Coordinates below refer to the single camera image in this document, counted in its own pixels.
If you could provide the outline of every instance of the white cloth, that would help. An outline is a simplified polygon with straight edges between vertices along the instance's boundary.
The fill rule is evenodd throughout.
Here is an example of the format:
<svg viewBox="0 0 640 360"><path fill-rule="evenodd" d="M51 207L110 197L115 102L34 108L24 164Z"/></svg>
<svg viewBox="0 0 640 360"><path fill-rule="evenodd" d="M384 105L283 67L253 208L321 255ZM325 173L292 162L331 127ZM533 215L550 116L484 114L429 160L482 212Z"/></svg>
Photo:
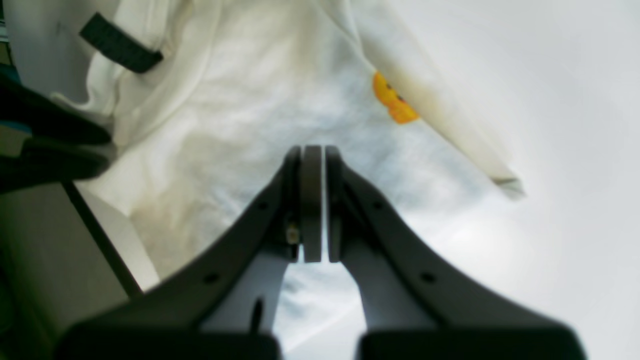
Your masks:
<svg viewBox="0 0 640 360"><path fill-rule="evenodd" d="M521 193L382 1L122 0L113 22L163 62L138 75L96 54L89 101L54 98L113 125L119 157L84 186L130 217L161 277L232 224L292 145L337 145L424 239L500 198L496 183ZM275 332L287 350L357 302L339 265L290 266Z"/></svg>

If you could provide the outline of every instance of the black strap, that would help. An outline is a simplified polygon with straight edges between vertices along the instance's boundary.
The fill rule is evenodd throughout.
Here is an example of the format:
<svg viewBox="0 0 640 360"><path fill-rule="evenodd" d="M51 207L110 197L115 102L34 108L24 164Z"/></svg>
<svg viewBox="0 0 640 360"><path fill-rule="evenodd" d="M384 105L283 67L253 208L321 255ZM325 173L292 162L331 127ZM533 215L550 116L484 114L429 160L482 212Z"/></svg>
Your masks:
<svg viewBox="0 0 640 360"><path fill-rule="evenodd" d="M145 48L99 13L86 23L80 36L105 57L137 74L149 71L163 59L159 51Z"/></svg>

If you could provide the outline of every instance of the black object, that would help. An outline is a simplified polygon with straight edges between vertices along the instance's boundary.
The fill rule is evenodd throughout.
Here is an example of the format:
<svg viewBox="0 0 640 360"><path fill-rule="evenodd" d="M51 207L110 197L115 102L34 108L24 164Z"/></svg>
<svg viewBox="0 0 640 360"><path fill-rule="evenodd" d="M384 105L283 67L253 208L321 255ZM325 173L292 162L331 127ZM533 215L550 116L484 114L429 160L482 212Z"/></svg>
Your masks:
<svg viewBox="0 0 640 360"><path fill-rule="evenodd" d="M106 58L142 74L163 60L159 51L152 51L96 13L80 31L80 36Z"/></svg>
<svg viewBox="0 0 640 360"><path fill-rule="evenodd" d="M88 179L109 167L114 148L100 126L62 110L0 76L0 118L31 129L19 157L0 156L0 193L44 183Z"/></svg>
<svg viewBox="0 0 640 360"><path fill-rule="evenodd" d="M358 283L369 328L358 358L584 359L567 326L448 265L335 147L324 158L330 260L342 261ZM321 224L319 159L319 147L304 155L291 149L271 183L207 252L143 297L76 325L56 358L278 359L269 333L282 276L297 258L300 234L292 229L306 248L305 226L316 231ZM311 237L312 247L318 238ZM308 260L318 260L316 250Z"/></svg>

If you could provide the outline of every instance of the yellow patch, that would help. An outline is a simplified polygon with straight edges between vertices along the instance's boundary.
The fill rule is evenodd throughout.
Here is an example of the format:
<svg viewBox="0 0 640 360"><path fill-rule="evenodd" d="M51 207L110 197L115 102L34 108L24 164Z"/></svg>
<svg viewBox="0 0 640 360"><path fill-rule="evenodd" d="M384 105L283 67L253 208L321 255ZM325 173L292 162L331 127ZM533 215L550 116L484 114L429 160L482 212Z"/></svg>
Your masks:
<svg viewBox="0 0 640 360"><path fill-rule="evenodd" d="M373 92L384 106L389 109L389 115L398 123L406 124L418 119L420 116L415 110L397 94L387 83L382 74L376 72L373 75Z"/></svg>

